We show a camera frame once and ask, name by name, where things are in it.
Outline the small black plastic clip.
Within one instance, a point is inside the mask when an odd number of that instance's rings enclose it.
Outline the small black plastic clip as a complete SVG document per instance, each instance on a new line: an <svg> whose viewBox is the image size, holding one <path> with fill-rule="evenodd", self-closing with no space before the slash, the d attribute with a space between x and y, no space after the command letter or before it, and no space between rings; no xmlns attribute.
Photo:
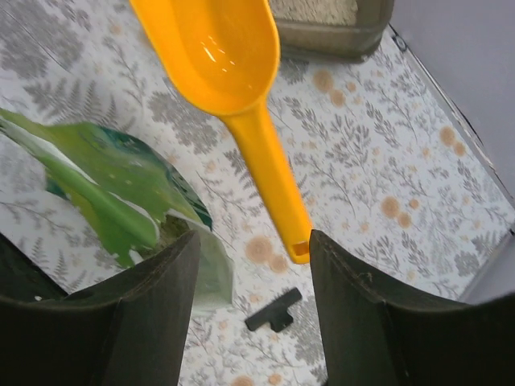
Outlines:
<svg viewBox="0 0 515 386"><path fill-rule="evenodd" d="M256 331L265 324L269 324L270 329L276 333L284 331L294 321L288 311L289 308L302 299L303 296L298 288L289 289L259 311L250 315L245 320L245 325L249 331Z"/></svg>

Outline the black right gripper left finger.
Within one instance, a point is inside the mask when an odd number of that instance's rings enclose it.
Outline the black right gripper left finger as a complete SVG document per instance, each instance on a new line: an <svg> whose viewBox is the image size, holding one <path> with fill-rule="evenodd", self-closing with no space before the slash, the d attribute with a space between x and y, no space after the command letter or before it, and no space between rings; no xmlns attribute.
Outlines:
<svg viewBox="0 0 515 386"><path fill-rule="evenodd" d="M4 385L175 385L200 262L186 232L155 256L66 294L1 240Z"/></svg>

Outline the brown plastic litter box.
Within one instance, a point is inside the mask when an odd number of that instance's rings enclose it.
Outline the brown plastic litter box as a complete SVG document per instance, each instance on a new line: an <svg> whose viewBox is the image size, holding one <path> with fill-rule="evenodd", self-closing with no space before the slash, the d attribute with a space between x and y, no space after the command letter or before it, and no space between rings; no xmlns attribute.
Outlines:
<svg viewBox="0 0 515 386"><path fill-rule="evenodd" d="M276 18L283 57L364 62L380 46L394 1L359 1L353 25L330 25Z"/></svg>

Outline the green litter bag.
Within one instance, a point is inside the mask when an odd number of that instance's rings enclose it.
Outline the green litter bag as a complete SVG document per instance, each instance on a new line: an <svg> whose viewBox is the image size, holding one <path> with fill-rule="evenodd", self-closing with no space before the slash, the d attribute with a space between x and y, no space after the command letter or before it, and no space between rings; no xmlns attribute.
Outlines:
<svg viewBox="0 0 515 386"><path fill-rule="evenodd" d="M46 190L80 211L117 266L133 267L197 231L193 312L231 305L233 263L212 231L208 209L145 142L88 122L41 125L6 109L1 132L43 164Z"/></svg>

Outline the orange plastic scoop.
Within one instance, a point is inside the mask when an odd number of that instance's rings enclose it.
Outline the orange plastic scoop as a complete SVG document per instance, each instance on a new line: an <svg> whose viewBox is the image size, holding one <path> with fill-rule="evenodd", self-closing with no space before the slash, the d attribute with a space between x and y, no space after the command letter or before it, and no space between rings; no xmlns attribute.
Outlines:
<svg viewBox="0 0 515 386"><path fill-rule="evenodd" d="M308 263L311 220L266 107L280 60L268 2L131 6L175 88L232 134L290 259Z"/></svg>

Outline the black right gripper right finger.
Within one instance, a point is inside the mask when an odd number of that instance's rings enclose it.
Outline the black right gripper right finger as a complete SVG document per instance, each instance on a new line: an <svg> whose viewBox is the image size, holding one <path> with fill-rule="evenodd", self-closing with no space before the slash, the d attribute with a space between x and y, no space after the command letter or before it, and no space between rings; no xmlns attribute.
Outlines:
<svg viewBox="0 0 515 386"><path fill-rule="evenodd" d="M514 297L468 305L429 294L310 237L330 385L511 385Z"/></svg>

